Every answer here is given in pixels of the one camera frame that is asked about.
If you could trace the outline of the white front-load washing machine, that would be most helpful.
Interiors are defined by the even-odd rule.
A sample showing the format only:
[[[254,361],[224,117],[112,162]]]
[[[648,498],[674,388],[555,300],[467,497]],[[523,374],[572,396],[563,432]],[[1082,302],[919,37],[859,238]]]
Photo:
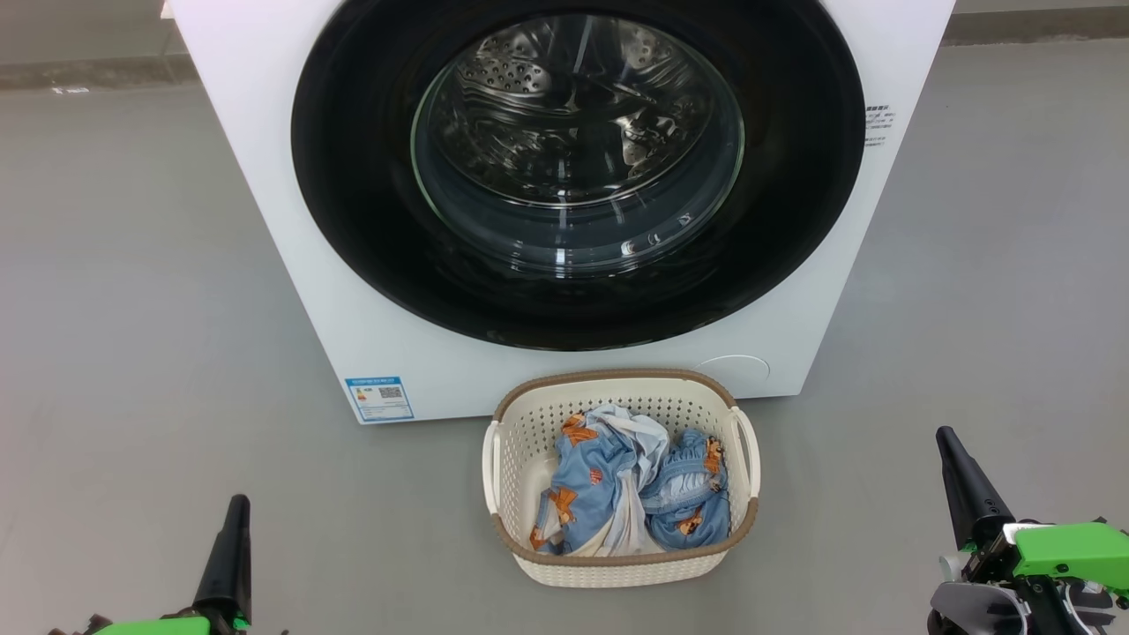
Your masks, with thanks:
[[[729,318],[667,340],[589,351],[511,348],[436,327],[384,298],[323,237],[295,176],[291,125],[303,67],[344,0],[166,5],[352,414],[343,379],[400,377],[413,421],[443,421],[491,414],[530,379],[575,371],[694,371],[727,355],[758,356],[771,369],[763,385],[730,392],[734,397],[799,393],[956,3],[821,1],[858,56],[864,108],[890,104],[896,112],[887,142],[864,147],[844,212],[793,275]]]

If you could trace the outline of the round white filter cover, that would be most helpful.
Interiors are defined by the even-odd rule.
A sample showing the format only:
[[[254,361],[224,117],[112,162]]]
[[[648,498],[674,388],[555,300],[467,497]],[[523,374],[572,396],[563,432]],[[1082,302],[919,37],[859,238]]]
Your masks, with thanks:
[[[721,383],[729,392],[745,392],[763,385],[771,375],[765,360],[747,355],[718,356],[697,364],[693,369]]]

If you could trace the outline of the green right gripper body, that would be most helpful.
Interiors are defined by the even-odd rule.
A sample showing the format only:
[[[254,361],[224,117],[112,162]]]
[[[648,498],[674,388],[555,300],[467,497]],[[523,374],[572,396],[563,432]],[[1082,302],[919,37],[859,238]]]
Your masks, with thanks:
[[[940,557],[946,582],[1005,586],[1044,576],[1129,588],[1129,532],[1104,522],[1005,523],[983,543],[969,542],[961,553],[968,558]]]

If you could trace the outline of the cream perforated laundry basket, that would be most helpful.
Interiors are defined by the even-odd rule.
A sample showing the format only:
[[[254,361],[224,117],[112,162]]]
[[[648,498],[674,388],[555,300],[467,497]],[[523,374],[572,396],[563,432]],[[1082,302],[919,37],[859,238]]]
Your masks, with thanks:
[[[723,442],[730,507],[725,542],[630,557],[532,550],[530,534],[557,469],[562,426],[602,403],[659,421],[669,430],[669,447],[689,429]],[[497,534],[530,579],[557,588],[657,586],[709,573],[749,534],[761,488],[758,435],[729,391],[697,371],[598,369],[532,379],[497,406],[482,444],[482,486]]]

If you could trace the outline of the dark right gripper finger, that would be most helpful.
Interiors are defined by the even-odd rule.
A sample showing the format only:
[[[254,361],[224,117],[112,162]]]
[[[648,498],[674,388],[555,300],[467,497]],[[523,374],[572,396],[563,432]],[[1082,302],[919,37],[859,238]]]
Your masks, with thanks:
[[[960,549],[984,549],[1015,516],[952,427],[940,426],[935,438],[955,543]]]

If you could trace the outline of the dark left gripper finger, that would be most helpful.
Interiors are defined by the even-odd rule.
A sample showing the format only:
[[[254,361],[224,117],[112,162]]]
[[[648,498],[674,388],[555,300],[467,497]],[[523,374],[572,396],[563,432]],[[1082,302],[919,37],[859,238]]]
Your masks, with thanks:
[[[236,494],[205,563],[194,610],[211,630],[243,630],[251,623],[250,498]]]

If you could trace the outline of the blue printed garment white lining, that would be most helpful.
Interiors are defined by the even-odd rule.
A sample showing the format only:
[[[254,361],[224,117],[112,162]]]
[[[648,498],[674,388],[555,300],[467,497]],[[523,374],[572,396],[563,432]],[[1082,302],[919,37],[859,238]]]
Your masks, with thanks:
[[[660,473],[669,430],[613,403],[564,421],[559,461],[542,492],[532,550],[564,557],[630,557],[660,551],[647,530],[641,492]]]

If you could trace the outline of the stainless steel washer drum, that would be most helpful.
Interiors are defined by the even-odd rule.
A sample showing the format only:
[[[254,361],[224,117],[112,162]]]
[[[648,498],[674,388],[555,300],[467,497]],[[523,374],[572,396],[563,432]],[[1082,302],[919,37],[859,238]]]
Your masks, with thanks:
[[[423,119],[469,183],[520,205],[599,205],[689,164],[738,124],[723,76],[650,25],[610,15],[531,18],[469,45]]]

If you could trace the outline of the blue energy label sticker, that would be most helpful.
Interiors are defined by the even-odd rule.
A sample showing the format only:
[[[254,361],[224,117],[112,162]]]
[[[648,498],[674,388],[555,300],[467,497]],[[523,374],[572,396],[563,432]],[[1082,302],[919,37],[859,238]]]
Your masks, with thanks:
[[[415,419],[402,379],[352,377],[343,379],[343,383],[356,419],[362,425]]]

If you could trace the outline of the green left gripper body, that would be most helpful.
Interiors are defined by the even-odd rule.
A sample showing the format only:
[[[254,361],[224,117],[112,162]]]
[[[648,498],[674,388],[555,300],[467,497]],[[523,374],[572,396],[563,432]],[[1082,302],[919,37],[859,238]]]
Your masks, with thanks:
[[[88,635],[250,635],[250,621],[242,616],[187,612],[142,621],[110,623],[98,617],[88,625]]]

